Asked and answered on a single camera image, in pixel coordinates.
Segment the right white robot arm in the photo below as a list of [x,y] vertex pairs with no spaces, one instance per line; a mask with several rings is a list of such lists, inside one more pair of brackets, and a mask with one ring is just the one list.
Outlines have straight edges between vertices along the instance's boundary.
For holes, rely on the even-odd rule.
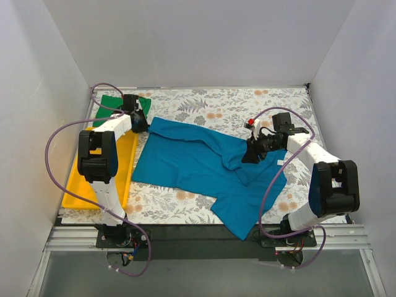
[[299,236],[328,218],[355,212],[360,207],[358,168],[352,160],[341,160],[313,141],[309,125],[296,127],[292,111],[286,108],[272,117],[273,130],[265,134],[258,117],[248,119],[244,127],[251,131],[246,141],[243,163],[258,164],[270,152],[286,150],[298,158],[311,173],[308,202],[286,215],[278,234],[261,232],[273,239]]

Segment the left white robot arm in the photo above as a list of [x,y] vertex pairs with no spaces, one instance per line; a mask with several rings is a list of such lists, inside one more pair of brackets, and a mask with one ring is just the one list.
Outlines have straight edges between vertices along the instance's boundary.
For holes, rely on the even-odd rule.
[[103,207],[103,236],[118,247],[129,245],[132,235],[124,222],[126,213],[116,189],[119,167],[116,142],[127,132],[146,132],[148,127],[139,96],[126,94],[119,111],[113,112],[102,125],[79,134],[78,172],[91,185],[97,203]]

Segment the blue t shirt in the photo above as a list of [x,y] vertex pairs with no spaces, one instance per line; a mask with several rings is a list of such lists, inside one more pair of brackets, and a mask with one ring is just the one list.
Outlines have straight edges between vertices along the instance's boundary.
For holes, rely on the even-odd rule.
[[258,164],[241,163],[246,141],[201,126],[155,117],[132,180],[214,197],[212,212],[240,240],[270,210],[286,185],[281,174],[268,198],[268,185],[279,171],[284,150],[270,152]]

